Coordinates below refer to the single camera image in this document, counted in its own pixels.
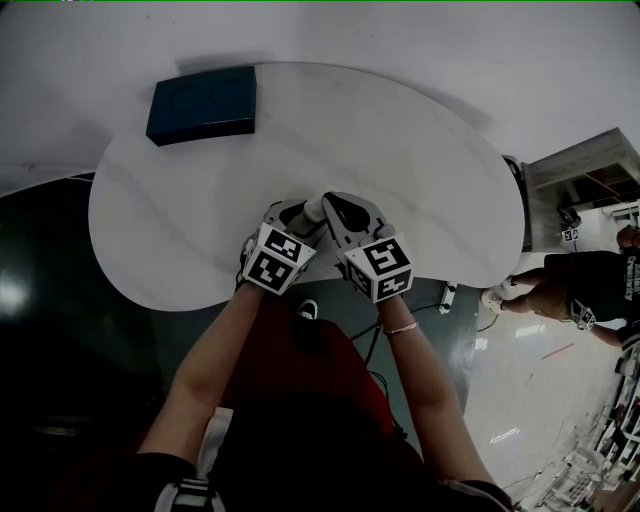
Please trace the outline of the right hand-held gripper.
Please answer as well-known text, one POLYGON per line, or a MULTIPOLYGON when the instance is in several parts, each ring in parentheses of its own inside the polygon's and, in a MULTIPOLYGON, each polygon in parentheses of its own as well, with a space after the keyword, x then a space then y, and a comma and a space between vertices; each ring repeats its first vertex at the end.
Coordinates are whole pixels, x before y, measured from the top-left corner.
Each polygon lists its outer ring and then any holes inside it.
MULTIPOLYGON (((382 214, 371 201, 344 192, 327 192, 323 211, 339 247, 354 247, 352 224, 371 224, 382 214)), ((413 284, 413 257, 402 233, 377 238, 343 255, 346 279, 372 303, 408 291, 413 284)))

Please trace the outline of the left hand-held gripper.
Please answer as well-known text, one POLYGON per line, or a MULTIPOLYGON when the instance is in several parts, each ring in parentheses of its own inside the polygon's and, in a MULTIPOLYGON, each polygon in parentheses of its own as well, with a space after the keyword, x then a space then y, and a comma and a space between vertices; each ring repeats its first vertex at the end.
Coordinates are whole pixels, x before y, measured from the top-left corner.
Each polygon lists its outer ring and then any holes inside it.
POLYGON ((282 295, 316 255, 326 222, 309 223, 303 215, 305 199, 273 203, 242 250, 242 281, 282 295))

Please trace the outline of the person's left forearm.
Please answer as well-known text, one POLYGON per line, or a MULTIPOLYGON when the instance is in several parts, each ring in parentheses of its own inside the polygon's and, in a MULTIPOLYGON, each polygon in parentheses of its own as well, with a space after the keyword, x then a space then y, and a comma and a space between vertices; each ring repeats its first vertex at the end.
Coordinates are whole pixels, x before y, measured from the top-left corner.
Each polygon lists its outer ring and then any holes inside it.
POLYGON ((138 452, 160 453, 191 464, 259 311, 264 290, 244 283, 189 350, 138 452))

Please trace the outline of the person's right forearm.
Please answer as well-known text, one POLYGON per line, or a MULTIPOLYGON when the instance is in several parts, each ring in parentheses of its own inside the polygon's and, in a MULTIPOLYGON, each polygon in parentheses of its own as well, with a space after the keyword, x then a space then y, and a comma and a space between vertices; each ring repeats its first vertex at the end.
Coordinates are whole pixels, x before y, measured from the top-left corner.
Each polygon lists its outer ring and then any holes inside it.
POLYGON ((377 304, 423 460, 439 480, 493 481, 464 421, 454 382, 404 300, 377 304))

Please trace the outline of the white curved table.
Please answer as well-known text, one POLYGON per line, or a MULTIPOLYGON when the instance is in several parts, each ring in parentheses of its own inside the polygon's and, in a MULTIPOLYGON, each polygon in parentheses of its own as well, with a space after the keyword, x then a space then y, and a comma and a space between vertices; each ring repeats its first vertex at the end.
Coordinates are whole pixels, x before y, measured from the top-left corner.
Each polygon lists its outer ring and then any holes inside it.
POLYGON ((226 301, 242 243, 269 206, 348 192, 409 243, 418 276, 476 288, 516 266, 525 231, 516 181, 468 123, 403 84, 345 67, 256 67, 254 133, 159 147, 119 132, 90 191, 95 256, 144 307, 226 301))

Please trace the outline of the dark blue flat box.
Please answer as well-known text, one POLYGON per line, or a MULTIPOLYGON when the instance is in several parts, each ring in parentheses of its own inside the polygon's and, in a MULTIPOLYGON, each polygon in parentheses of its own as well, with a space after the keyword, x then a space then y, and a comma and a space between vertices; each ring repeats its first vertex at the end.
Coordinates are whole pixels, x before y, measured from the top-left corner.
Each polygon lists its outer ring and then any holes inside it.
POLYGON ((158 147, 253 134, 257 78, 253 66, 206 71, 156 84, 146 136, 158 147))

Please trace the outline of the person's red skirt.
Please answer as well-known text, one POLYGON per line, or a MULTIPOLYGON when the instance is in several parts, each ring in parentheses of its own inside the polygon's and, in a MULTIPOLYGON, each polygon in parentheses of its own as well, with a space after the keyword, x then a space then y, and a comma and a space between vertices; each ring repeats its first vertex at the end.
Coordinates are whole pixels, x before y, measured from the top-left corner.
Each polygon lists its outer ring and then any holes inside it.
POLYGON ((238 409, 300 395, 347 402, 393 434, 388 400, 353 342, 333 322, 305 319, 287 295, 265 298, 226 387, 222 405, 238 409))

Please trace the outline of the dark green round rug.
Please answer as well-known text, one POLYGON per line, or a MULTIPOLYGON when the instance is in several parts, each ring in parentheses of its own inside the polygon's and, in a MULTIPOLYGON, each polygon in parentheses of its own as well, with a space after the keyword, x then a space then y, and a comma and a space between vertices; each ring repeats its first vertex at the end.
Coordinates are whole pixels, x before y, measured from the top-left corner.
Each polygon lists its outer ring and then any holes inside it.
MULTIPOLYGON (((129 512, 131 463, 179 365, 241 285, 211 309, 153 314, 107 281, 88 232, 89 186, 0 199, 0 512, 129 512)), ((312 293, 354 323, 345 286, 312 293)), ((175 505, 201 512, 198 480, 175 505)))

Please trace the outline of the person's black shirt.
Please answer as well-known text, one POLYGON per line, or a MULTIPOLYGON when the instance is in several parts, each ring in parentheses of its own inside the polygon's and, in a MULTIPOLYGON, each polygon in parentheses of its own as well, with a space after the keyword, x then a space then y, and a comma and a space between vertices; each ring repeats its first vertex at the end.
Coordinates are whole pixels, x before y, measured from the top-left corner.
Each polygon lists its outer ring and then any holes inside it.
POLYGON ((499 487, 436 478, 407 442, 320 395, 216 413, 197 464, 144 454, 131 471, 129 512, 187 512, 173 503, 186 479, 201 512, 514 512, 499 487))

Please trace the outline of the white cluttered work desks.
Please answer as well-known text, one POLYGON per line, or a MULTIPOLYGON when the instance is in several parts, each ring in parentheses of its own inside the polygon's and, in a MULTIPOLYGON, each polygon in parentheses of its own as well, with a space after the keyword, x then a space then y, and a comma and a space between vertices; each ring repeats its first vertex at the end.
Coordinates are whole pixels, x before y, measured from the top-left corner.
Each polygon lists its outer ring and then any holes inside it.
POLYGON ((621 378, 615 400, 602 408, 590 437, 576 446, 570 460, 571 507, 640 473, 640 349, 620 359, 615 374, 621 378))

